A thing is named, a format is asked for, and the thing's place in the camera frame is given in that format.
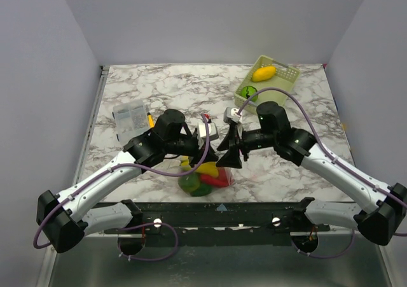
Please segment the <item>yellow toy banana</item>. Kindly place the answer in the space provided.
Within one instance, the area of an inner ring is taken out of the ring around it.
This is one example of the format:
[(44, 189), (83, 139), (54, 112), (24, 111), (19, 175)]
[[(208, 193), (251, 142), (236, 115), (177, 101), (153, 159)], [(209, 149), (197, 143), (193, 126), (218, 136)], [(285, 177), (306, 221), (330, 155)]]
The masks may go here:
[[(183, 158), (180, 163), (180, 167), (184, 171), (190, 171), (193, 169), (192, 166), (190, 166), (190, 162), (188, 158)], [(206, 174), (208, 176), (211, 176), (213, 178), (217, 178), (219, 176), (219, 170), (216, 167), (215, 162), (206, 162), (201, 165), (199, 165), (195, 170), (195, 173), (198, 174)]]

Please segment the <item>clear zip top bag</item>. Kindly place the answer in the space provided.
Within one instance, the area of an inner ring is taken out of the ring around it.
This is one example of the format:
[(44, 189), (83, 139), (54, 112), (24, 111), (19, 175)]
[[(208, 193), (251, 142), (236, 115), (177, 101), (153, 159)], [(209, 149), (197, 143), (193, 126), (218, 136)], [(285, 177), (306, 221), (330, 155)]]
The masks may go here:
[(193, 173), (177, 179), (179, 188), (191, 197), (210, 195), (213, 190), (227, 188), (234, 182), (230, 169), (217, 167), (215, 162), (204, 163)]

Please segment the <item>red toy chili pepper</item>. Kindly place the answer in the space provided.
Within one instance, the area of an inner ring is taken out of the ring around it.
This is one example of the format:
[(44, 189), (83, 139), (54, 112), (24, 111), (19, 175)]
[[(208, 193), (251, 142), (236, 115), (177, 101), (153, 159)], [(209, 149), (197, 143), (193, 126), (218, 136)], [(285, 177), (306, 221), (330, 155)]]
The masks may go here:
[(234, 179), (227, 171), (220, 171), (217, 178), (213, 178), (206, 174), (201, 174), (199, 179), (201, 182), (216, 188), (226, 188), (234, 184)]

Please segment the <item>green toy bell pepper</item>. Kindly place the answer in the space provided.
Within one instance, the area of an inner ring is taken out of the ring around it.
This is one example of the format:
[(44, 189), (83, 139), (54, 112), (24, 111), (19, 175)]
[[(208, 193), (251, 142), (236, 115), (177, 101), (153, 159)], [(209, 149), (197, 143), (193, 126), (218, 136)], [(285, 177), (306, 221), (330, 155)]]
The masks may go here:
[(179, 177), (177, 184), (182, 191), (192, 197), (203, 197), (212, 193), (212, 187), (207, 183), (200, 181), (199, 174), (189, 174)]

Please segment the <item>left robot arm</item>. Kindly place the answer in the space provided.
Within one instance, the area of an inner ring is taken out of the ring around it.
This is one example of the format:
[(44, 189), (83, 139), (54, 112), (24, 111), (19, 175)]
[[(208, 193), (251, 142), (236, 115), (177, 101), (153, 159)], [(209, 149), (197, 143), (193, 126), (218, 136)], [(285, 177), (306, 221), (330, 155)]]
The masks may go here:
[(133, 202), (102, 208), (96, 205), (119, 186), (147, 171), (171, 176), (155, 168), (168, 154), (191, 157), (194, 171), (204, 162), (216, 161), (218, 157), (210, 143), (218, 137), (216, 124), (209, 117), (203, 115), (197, 127), (190, 130), (180, 111), (165, 110), (154, 127), (131, 138), (96, 173), (59, 193), (47, 190), (39, 196), (36, 211), (39, 228), (33, 246), (44, 248), (38, 239), (40, 234), (45, 234), (48, 245), (58, 253), (65, 253), (89, 234), (109, 229), (136, 232), (141, 217)]

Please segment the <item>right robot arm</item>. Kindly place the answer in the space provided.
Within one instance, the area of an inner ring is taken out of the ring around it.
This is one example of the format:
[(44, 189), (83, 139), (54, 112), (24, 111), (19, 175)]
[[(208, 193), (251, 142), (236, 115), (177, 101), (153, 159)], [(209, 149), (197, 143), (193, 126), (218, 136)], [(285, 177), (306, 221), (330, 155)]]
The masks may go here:
[(260, 128), (245, 131), (239, 110), (225, 109), (223, 120), (229, 130), (218, 147), (225, 154), (217, 166), (240, 169), (250, 151), (273, 148), (284, 160), (318, 174), (352, 199), (349, 204), (311, 199), (293, 214), (298, 230), (334, 225), (357, 230), (375, 244), (388, 245), (406, 216), (404, 185), (390, 186), (344, 162), (315, 135), (292, 127), (285, 109), (276, 102), (260, 104), (257, 115)]

